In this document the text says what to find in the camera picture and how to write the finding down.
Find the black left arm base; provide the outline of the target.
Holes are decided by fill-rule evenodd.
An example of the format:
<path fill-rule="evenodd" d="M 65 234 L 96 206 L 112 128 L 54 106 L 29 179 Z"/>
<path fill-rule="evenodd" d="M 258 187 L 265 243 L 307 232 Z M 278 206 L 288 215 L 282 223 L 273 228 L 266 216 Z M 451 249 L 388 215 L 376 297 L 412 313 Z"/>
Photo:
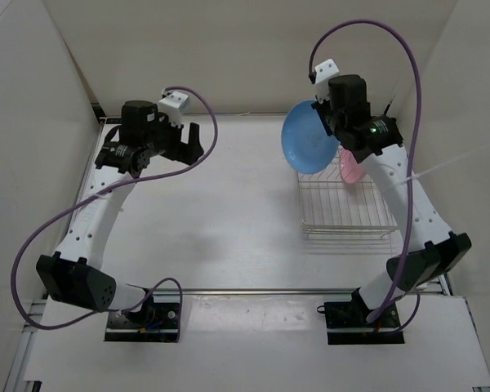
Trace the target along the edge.
<path fill-rule="evenodd" d="M 104 341 L 178 343 L 182 303 L 178 294 L 153 295 L 139 312 L 109 314 Z"/>

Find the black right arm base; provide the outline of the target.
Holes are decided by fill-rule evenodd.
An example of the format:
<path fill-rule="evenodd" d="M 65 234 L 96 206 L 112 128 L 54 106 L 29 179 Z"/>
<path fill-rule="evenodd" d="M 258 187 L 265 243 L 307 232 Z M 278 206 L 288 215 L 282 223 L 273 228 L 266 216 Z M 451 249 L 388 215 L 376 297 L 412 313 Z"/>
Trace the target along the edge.
<path fill-rule="evenodd" d="M 349 302 L 324 302 L 316 308 L 324 316 L 329 345 L 402 345 L 403 333 L 396 305 L 391 305 L 376 321 L 368 323 L 354 313 Z"/>

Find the blue plastic plate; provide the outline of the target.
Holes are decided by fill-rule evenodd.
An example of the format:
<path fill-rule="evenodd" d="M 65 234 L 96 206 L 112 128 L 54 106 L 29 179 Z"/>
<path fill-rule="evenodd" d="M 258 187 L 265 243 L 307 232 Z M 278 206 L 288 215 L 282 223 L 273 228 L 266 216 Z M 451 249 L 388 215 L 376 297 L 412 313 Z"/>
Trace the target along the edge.
<path fill-rule="evenodd" d="M 281 145 L 292 169 L 314 174 L 325 169 L 336 156 L 339 141 L 329 136 L 312 107 L 313 100 L 295 105 L 283 121 Z"/>

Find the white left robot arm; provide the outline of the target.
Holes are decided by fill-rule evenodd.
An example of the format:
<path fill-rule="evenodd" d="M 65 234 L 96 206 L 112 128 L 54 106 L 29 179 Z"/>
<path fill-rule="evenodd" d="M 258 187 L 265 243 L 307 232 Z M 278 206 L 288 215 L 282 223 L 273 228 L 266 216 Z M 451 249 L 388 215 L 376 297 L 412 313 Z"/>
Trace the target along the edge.
<path fill-rule="evenodd" d="M 122 107 L 121 122 L 105 136 L 87 182 L 86 198 L 69 231 L 50 256 L 40 256 L 36 270 L 48 296 L 86 310 L 127 310 L 137 327 L 152 323 L 153 304 L 144 300 L 144 288 L 121 283 L 102 271 L 109 235 L 122 206 L 154 156 L 186 165 L 203 155 L 199 126 L 189 125 L 182 142 L 181 116 L 189 97 L 179 91 L 158 103 L 129 100 Z"/>

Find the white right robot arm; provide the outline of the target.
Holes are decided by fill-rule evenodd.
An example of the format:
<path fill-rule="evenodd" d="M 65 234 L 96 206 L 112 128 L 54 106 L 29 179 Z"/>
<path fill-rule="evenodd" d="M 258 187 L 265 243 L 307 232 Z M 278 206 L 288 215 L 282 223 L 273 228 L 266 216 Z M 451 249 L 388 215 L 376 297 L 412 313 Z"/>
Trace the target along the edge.
<path fill-rule="evenodd" d="M 367 327 L 400 297 L 450 271 L 471 249 L 466 233 L 455 233 L 437 212 L 410 167 L 394 118 L 374 116 L 367 84 L 357 74 L 310 74 L 317 112 L 327 136 L 335 137 L 372 178 L 403 237 L 403 249 L 385 271 L 351 295 L 350 316 Z"/>

